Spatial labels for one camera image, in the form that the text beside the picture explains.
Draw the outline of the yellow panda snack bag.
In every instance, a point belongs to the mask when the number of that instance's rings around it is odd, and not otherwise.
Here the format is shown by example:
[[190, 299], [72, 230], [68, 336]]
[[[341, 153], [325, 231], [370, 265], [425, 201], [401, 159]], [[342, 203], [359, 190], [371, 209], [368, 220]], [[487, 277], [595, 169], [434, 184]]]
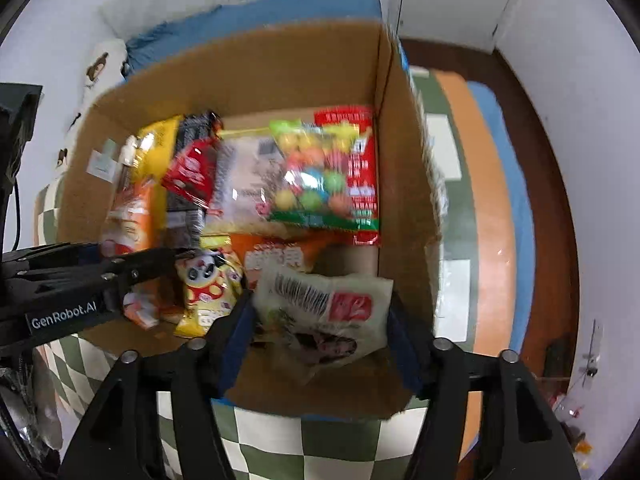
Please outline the yellow panda snack bag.
[[177, 261], [183, 284], [184, 311], [175, 335], [195, 338], [229, 315], [242, 294], [243, 268], [227, 248], [200, 249], [192, 258]]

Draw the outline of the small red candy packet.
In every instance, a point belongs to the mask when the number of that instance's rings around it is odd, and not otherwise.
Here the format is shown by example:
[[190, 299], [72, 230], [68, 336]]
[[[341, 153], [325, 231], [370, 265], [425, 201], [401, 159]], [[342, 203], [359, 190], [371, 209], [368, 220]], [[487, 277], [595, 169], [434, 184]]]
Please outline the small red candy packet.
[[214, 136], [193, 141], [171, 161], [160, 183], [167, 191], [206, 208], [214, 194], [218, 148]]

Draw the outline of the pale green snack packet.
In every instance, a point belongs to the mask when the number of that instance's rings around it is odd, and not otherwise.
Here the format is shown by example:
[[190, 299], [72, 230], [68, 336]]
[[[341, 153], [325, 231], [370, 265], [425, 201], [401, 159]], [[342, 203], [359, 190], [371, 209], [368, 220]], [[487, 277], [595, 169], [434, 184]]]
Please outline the pale green snack packet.
[[363, 274], [322, 276], [276, 264], [263, 270], [252, 304], [255, 339], [306, 382], [386, 347], [394, 282]]

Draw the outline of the orange panda snack bag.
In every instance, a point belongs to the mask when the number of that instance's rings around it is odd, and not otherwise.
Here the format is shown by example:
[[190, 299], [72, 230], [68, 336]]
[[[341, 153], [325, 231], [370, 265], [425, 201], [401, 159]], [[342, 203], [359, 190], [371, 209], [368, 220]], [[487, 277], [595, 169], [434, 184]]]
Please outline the orange panda snack bag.
[[323, 249], [332, 243], [332, 235], [319, 232], [282, 240], [259, 235], [231, 234], [230, 243], [242, 263], [246, 284], [249, 289], [253, 289], [262, 271], [275, 264], [309, 273]]

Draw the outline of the colourful candy balls bag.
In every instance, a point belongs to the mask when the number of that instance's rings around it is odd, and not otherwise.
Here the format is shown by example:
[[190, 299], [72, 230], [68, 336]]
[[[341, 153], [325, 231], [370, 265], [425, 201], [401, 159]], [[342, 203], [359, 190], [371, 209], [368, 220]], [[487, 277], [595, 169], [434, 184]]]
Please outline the colourful candy balls bag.
[[291, 226], [355, 233], [346, 191], [348, 155], [359, 129], [323, 128], [301, 120], [274, 120], [270, 130], [284, 162], [270, 219]]

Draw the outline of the small orange panda packet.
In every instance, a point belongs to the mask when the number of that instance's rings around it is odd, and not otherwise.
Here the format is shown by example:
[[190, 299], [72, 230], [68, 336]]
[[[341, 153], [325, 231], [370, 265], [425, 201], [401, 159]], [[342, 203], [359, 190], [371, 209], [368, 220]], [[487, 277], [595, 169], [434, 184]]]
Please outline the small orange panda packet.
[[153, 247], [152, 195], [155, 181], [131, 183], [119, 190], [101, 231], [104, 257], [142, 252]]

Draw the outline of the green white checkered blanket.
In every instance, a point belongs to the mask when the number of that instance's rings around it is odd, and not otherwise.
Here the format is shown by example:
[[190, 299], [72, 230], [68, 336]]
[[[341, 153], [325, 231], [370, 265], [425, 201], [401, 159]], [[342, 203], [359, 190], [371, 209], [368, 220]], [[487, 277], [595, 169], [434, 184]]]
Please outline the green white checkered blanket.
[[[428, 136], [457, 150], [435, 160], [449, 205], [439, 244], [442, 291], [423, 316], [438, 336], [496, 352], [513, 340], [514, 260], [528, 234], [515, 224], [525, 195], [521, 185], [506, 182], [499, 159], [510, 151], [501, 110], [489, 89], [458, 74], [416, 68], [411, 75]], [[216, 84], [181, 106], [212, 108], [228, 128], [288, 116], [359, 124], [364, 138], [336, 201], [362, 218], [372, 196], [360, 185], [375, 171], [382, 246], [318, 250], [313, 236], [288, 242], [239, 223], [213, 225], [205, 244], [234, 252], [258, 291], [252, 348], [228, 396], [213, 405], [224, 454], [239, 479], [398, 478], [426, 412], [401, 387], [388, 353], [390, 289], [382, 283], [403, 275], [424, 281], [416, 259], [427, 244], [398, 208], [405, 191], [390, 177], [390, 142], [405, 137], [407, 117], [370, 112], [362, 99], [302, 105], [290, 84], [256, 90], [278, 104], [250, 104], [249, 84], [238, 92]]]

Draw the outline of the pink clear snack bag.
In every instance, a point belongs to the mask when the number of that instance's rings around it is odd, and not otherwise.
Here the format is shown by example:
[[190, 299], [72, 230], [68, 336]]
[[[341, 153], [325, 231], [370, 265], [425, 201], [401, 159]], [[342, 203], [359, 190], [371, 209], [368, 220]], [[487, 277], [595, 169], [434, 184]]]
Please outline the pink clear snack bag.
[[306, 230], [270, 219], [284, 157], [265, 130], [222, 130], [215, 188], [206, 214], [206, 235], [252, 234], [294, 238]]

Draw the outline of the bear print pillow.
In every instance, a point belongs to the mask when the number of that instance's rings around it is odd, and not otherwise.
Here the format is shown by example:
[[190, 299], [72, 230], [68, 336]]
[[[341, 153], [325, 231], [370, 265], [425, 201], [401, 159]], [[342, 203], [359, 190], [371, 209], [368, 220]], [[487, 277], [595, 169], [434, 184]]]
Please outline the bear print pillow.
[[104, 40], [94, 47], [84, 73], [80, 104], [58, 151], [58, 161], [54, 170], [55, 177], [62, 176], [70, 164], [80, 127], [93, 102], [99, 99], [103, 93], [110, 91], [111, 88], [125, 80], [122, 69], [127, 61], [127, 56], [125, 41], [119, 38]]

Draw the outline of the red snack pack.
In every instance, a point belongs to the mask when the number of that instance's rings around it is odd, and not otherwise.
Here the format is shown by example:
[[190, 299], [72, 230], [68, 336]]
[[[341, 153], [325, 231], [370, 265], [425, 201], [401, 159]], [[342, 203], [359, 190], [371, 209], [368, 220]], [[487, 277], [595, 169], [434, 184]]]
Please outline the red snack pack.
[[314, 122], [323, 128], [349, 124], [359, 129], [358, 139], [348, 155], [346, 191], [352, 199], [349, 219], [358, 224], [350, 244], [380, 244], [380, 212], [378, 211], [378, 147], [374, 132], [374, 111], [370, 106], [340, 105], [320, 108]]

